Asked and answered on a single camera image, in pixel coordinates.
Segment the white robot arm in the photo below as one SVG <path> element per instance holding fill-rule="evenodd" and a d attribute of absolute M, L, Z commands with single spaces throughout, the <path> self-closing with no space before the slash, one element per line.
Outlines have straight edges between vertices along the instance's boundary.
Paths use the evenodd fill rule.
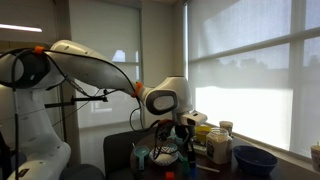
<path fill-rule="evenodd" d="M 42 94 L 77 79 L 98 89 L 122 91 L 154 115 L 170 112 L 180 126 L 197 126 L 207 116 L 194 110 L 188 81 L 168 77 L 150 88 L 134 82 L 115 64 L 81 44 L 60 40 L 50 49 L 20 48 L 0 56 L 0 84 L 12 89 L 15 150 L 27 156 L 6 180 L 58 180 L 71 149 L 54 132 Z"/>

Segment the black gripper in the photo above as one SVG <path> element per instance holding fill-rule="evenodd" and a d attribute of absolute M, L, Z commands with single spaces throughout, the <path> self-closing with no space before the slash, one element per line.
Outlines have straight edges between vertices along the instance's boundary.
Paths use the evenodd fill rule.
<path fill-rule="evenodd" d="M 178 125 L 176 122 L 164 119 L 158 123 L 156 139 L 164 142 L 169 138 L 178 140 L 184 151 L 188 154 L 188 163 L 194 164 L 193 130 L 191 126 Z"/>

